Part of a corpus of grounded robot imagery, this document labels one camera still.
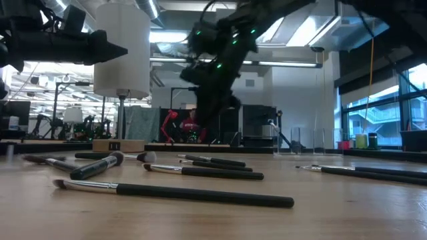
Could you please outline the black cabinet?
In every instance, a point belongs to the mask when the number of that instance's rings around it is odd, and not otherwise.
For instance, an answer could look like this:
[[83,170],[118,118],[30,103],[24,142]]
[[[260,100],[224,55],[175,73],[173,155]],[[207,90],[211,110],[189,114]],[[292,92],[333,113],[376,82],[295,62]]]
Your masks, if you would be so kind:
[[276,108],[264,105],[243,106],[244,147],[273,147],[274,130],[270,120],[276,124]]

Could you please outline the person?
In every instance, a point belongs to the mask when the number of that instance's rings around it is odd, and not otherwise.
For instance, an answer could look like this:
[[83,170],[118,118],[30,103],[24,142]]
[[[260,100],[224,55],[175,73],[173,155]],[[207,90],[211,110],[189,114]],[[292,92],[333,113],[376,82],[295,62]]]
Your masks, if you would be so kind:
[[189,116],[180,123],[179,128],[186,136],[186,142],[189,142],[191,137],[195,139],[196,143],[203,143],[205,140],[207,131],[206,128],[198,125],[196,121],[196,108],[190,110]]

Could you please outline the white-tipped makeup brush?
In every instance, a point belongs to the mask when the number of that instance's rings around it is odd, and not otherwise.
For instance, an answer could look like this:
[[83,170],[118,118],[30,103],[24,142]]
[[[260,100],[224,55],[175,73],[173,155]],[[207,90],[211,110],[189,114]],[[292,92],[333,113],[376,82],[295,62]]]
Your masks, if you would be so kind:
[[269,119],[268,123],[273,128],[273,130],[278,134],[278,136],[289,146],[292,153],[296,153],[296,154],[300,153],[301,145],[299,142],[289,141],[272,119]]

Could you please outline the brown bristle makeup brush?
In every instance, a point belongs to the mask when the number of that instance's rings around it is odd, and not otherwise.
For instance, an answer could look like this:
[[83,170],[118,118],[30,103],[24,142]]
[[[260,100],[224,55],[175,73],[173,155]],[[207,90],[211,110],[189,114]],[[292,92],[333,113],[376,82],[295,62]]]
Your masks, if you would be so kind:
[[52,156],[52,155],[24,155],[22,157],[23,160],[36,163],[39,165],[49,165],[56,169],[60,169],[62,171],[65,171],[67,173],[70,173],[74,171],[75,169],[78,169],[79,166],[73,163],[66,162],[65,157],[61,156]]

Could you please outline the gray blurred post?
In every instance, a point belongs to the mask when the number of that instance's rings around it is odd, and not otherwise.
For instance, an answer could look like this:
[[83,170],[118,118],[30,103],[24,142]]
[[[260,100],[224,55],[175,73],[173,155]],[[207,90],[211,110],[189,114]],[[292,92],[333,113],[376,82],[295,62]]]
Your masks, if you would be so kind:
[[14,157],[14,151],[15,151],[16,143],[11,142],[7,144],[7,151],[6,151],[6,161],[8,165],[13,164],[13,157]]

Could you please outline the black bin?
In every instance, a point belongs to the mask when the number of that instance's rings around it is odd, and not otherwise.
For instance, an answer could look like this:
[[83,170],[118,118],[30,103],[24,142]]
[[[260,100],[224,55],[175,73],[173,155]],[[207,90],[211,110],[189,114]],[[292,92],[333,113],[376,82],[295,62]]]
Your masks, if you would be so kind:
[[401,131],[403,151],[427,152],[427,130]]

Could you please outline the clear acrylic organizer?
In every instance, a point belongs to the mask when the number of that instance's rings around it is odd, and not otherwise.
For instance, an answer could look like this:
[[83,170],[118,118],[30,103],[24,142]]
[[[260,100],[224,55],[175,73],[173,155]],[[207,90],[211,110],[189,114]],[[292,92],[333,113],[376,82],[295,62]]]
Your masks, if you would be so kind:
[[338,142],[342,140],[341,129],[309,129],[291,127],[280,131],[271,127],[273,153],[275,155],[342,155]]

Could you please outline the black background rig stand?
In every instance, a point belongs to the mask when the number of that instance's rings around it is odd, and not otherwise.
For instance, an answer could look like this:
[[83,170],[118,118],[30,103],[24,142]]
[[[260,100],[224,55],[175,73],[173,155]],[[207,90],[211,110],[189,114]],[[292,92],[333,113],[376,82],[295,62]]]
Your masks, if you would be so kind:
[[50,134],[51,134],[51,139],[54,139],[54,134],[55,134],[55,126],[53,125],[56,118],[57,118],[57,102],[58,102],[58,96],[60,94],[59,92],[59,86],[60,85],[66,85],[66,86],[70,86],[70,85],[76,85],[76,86],[83,86],[83,87],[87,87],[90,86],[91,83],[88,81],[77,81],[77,82],[56,82],[55,83],[55,97],[54,97],[54,102],[53,102],[53,116],[52,116],[52,123],[51,123],[51,128],[50,128]]

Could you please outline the white background table lamp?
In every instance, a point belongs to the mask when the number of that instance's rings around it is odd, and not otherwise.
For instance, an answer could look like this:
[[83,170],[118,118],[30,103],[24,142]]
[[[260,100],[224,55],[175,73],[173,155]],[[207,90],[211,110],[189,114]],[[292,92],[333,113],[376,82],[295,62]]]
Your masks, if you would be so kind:
[[83,123],[83,111],[79,107],[66,108],[63,115],[63,122],[71,127],[70,134],[67,139],[72,140],[75,135],[75,126]]

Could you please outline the gray-green cloth panel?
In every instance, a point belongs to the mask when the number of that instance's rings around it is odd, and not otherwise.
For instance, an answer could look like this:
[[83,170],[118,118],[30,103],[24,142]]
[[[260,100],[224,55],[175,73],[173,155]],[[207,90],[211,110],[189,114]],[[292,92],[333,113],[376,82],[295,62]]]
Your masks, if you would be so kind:
[[159,140],[159,108],[131,106],[125,108],[125,138],[144,140],[148,143]]

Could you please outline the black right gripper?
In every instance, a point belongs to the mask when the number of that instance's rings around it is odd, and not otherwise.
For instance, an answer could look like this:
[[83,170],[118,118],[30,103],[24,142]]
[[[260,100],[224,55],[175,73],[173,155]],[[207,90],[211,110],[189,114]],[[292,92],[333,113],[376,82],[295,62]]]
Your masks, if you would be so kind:
[[181,72],[184,81],[197,86],[196,117],[201,127],[207,127],[230,105],[238,100],[231,90],[242,66],[242,56],[219,56],[205,62],[196,57],[186,57],[188,66]]

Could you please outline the background robot arms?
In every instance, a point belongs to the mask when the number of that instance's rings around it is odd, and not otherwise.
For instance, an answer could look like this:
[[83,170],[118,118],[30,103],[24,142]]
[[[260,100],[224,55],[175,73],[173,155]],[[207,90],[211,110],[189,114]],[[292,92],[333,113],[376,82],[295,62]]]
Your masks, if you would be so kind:
[[73,141],[93,141],[94,139],[110,139],[112,137],[110,131],[109,119],[104,119],[100,123],[95,123],[95,116],[87,116],[82,123],[73,126]]

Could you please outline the thin black pen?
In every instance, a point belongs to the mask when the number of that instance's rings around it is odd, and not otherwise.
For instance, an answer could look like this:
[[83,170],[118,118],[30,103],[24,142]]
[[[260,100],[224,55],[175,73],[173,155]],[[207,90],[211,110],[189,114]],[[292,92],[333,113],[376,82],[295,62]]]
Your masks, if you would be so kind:
[[192,155],[177,155],[181,159],[187,159],[191,161],[203,161],[203,162],[209,162],[209,163],[216,163],[221,165],[231,165],[236,167],[245,167],[246,163],[241,161],[231,161],[226,159],[218,159],[213,157],[196,157]]

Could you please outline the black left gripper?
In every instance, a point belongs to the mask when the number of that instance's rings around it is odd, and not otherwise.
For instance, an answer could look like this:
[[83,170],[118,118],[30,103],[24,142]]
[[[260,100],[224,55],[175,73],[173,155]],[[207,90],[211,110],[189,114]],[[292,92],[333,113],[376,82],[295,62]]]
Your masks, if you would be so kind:
[[94,65],[128,54],[128,49],[110,43],[107,32],[67,34],[16,31],[15,61],[47,61]]

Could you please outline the black room partition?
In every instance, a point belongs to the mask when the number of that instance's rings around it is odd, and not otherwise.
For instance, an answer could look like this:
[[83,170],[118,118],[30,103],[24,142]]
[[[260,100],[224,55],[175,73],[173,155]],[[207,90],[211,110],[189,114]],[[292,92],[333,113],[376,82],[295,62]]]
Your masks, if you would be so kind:
[[[160,123],[163,124],[169,109],[160,109]],[[193,137],[186,142],[186,136],[179,128],[180,123],[189,116],[190,109],[172,109],[178,113],[174,120],[170,120],[167,124],[166,131],[169,136],[175,141],[174,143],[196,143]],[[158,142],[165,143],[166,138],[159,128]],[[206,128],[206,137],[203,144],[229,144],[231,140],[238,138],[239,132],[239,111],[236,109],[228,109],[219,117],[216,117]]]

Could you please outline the thin black makeup brush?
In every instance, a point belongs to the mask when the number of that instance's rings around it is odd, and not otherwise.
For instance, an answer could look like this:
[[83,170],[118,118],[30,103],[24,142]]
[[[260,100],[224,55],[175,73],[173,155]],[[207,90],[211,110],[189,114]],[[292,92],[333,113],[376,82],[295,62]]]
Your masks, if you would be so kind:
[[248,167],[222,165],[222,164],[203,162],[203,161],[179,160],[179,162],[184,165],[193,165],[198,167],[207,167],[207,168],[214,168],[214,169],[225,169],[225,170],[232,170],[232,171],[247,171],[247,172],[253,171],[252,168],[248,168]]

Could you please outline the black makeup brush silver ferrule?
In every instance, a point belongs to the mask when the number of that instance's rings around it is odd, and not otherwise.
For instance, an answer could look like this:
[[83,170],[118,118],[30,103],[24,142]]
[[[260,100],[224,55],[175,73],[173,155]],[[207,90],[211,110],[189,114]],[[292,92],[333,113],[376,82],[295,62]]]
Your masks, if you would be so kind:
[[111,193],[117,195],[157,197],[166,199],[182,199],[189,201],[205,201],[213,203],[229,203],[258,207],[292,208],[294,199],[273,195],[256,195],[249,193],[232,193],[224,191],[208,191],[201,189],[185,189],[175,187],[159,187],[127,183],[106,183],[97,181],[53,180],[54,186],[60,189]]
[[178,167],[173,165],[156,165],[144,163],[142,167],[147,171],[156,171],[160,173],[171,173],[178,175],[189,175],[195,177],[213,177],[224,179],[244,179],[262,181],[264,179],[263,173],[247,172],[247,171],[234,171],[223,169],[204,169],[195,167]]
[[361,177],[365,179],[376,179],[381,181],[393,181],[393,182],[427,186],[427,179],[420,179],[420,178],[413,178],[413,177],[403,177],[403,176],[387,175],[387,174],[381,174],[381,173],[369,173],[369,172],[353,171],[353,170],[347,170],[347,169],[335,169],[335,168],[329,168],[329,167],[321,167],[321,165],[296,166],[296,168],[305,169],[308,171],[330,173],[335,175]]
[[427,179],[426,172],[418,172],[418,171],[403,171],[403,170],[394,170],[394,169],[379,169],[379,168],[370,168],[370,167],[345,167],[345,166],[333,166],[333,165],[321,165],[321,167],[329,167],[335,169],[347,169],[353,171],[363,171],[369,173],[381,173],[387,175],[397,175],[403,177],[413,177],[420,179]]

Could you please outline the black computer monitor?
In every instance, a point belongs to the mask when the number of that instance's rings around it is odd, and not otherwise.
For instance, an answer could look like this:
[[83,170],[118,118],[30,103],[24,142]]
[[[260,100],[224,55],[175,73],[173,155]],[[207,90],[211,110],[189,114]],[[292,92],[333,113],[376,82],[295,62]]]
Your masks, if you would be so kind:
[[[29,127],[29,101],[0,101],[0,140],[22,139],[26,136]],[[19,117],[19,130],[8,130],[10,116]]]

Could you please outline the fluffy powder makeup brush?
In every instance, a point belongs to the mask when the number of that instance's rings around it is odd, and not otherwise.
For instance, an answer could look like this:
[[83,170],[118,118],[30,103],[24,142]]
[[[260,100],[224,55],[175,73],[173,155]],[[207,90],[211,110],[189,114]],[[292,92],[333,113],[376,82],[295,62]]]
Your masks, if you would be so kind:
[[[76,159],[101,159],[107,157],[109,153],[76,153]],[[140,154],[124,154],[127,159],[135,159],[142,163],[155,163],[157,161],[157,155],[153,151],[144,151]]]

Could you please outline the long ceiling light fixture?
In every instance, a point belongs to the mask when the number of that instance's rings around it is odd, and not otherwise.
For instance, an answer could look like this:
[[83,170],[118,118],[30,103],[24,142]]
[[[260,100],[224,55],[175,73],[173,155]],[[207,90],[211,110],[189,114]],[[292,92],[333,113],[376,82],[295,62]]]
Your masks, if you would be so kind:
[[[189,63],[185,58],[165,58],[165,57],[150,57],[154,63]],[[300,67],[300,68],[321,68],[321,63],[300,63],[300,62],[279,62],[279,61],[249,61],[245,60],[243,65],[266,66],[266,67]]]

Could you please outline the thick flat-top makeup brush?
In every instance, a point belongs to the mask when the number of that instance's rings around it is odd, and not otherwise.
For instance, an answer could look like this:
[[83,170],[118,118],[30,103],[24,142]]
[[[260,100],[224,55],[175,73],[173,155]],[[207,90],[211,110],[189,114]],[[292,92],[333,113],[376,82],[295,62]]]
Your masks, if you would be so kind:
[[107,169],[120,166],[125,159],[125,155],[120,151],[110,153],[107,157],[97,160],[88,165],[74,169],[69,176],[72,180],[86,180],[96,176]]

